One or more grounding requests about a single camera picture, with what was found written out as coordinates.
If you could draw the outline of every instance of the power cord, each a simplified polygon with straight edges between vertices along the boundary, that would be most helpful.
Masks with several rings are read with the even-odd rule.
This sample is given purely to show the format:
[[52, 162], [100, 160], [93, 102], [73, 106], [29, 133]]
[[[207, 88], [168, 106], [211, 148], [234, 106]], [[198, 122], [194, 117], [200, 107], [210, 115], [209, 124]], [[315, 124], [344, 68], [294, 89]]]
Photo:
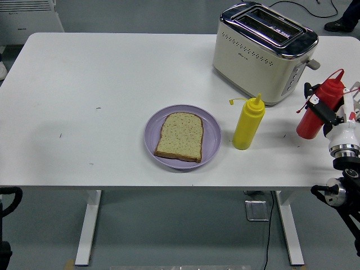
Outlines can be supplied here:
[[314, 17], [316, 17], [316, 18], [326, 19], [326, 18], [335, 17], [336, 15], [339, 14], [338, 9], [335, 7], [335, 5], [334, 5], [334, 3], [332, 2], [332, 0], [330, 0], [330, 2], [331, 2], [332, 7], [335, 9], [335, 14], [330, 15], [330, 16], [318, 16], [318, 15], [315, 15], [315, 14], [311, 13], [310, 10], [308, 10], [308, 9], [307, 9], [306, 7], [304, 7], [302, 4], [298, 4], [298, 3], [295, 3], [295, 2], [293, 2], [293, 1], [278, 1], [278, 2], [275, 2], [274, 4], [272, 4], [272, 5], [268, 6], [268, 7], [273, 7], [274, 5], [279, 4], [279, 3], [292, 3], [292, 4], [295, 4], [295, 5], [298, 5], [298, 6], [302, 7], [302, 8], [304, 8], [307, 12], [309, 12], [309, 14], [311, 14], [312, 16], [314, 16]]
[[272, 218], [272, 210], [274, 209], [274, 195], [272, 194], [272, 191], [270, 191], [270, 194], [271, 194], [271, 199], [272, 199], [272, 205], [271, 205], [271, 211], [270, 211], [270, 217], [269, 217], [268, 244], [266, 246], [266, 261], [265, 261], [264, 270], [266, 269], [266, 266], [268, 265], [268, 259], [269, 259], [271, 218]]

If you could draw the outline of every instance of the toaster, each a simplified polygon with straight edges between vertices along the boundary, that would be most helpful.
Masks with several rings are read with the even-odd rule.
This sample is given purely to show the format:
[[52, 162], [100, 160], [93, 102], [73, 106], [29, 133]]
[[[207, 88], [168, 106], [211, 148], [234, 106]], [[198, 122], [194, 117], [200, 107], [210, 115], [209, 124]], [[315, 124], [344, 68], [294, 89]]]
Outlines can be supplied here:
[[220, 15], [213, 66], [251, 97], [259, 93], [268, 106], [294, 91], [318, 35], [255, 2], [237, 4]]

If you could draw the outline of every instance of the yellow nozzle cap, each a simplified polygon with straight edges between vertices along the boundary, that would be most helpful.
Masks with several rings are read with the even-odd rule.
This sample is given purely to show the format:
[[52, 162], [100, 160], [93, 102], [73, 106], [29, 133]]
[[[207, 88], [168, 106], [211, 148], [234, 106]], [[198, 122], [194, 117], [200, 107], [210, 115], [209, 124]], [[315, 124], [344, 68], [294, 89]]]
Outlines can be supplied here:
[[261, 94], [258, 94], [258, 96], [256, 98], [251, 98], [247, 101], [246, 103], [247, 108], [253, 112], [261, 112], [263, 110], [265, 110], [265, 104], [264, 102], [261, 100]]

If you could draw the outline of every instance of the plate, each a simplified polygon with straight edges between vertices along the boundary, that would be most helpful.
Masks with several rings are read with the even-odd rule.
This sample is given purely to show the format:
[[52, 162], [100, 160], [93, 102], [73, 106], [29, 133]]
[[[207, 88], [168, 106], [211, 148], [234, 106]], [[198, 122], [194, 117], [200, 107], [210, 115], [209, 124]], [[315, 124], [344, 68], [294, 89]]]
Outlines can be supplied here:
[[[167, 159], [154, 155], [160, 139], [161, 127], [165, 118], [172, 113], [192, 113], [202, 118], [204, 136], [202, 139], [202, 159], [200, 163]], [[145, 145], [150, 154], [159, 162], [174, 169], [193, 169], [209, 162], [218, 152], [221, 144], [221, 129], [215, 118], [207, 111], [192, 105], [173, 105], [161, 109], [147, 122], [144, 132]]]

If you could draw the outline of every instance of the robotic hand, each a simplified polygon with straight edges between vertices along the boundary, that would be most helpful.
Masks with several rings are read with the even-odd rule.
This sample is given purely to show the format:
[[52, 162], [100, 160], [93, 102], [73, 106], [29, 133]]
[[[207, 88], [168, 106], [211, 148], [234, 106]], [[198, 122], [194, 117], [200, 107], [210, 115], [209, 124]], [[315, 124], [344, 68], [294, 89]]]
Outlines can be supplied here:
[[305, 84], [305, 96], [311, 95], [307, 106], [324, 122], [324, 135], [330, 140], [328, 149], [334, 157], [333, 167], [342, 170], [343, 177], [329, 179], [326, 186], [313, 186], [311, 193], [339, 213], [355, 237], [360, 257], [360, 230], [350, 217], [360, 222], [360, 141], [356, 136], [356, 127], [360, 128], [360, 105], [351, 94], [355, 91], [359, 94], [360, 83], [356, 82], [350, 90], [344, 88], [336, 112], [314, 94], [317, 87]]

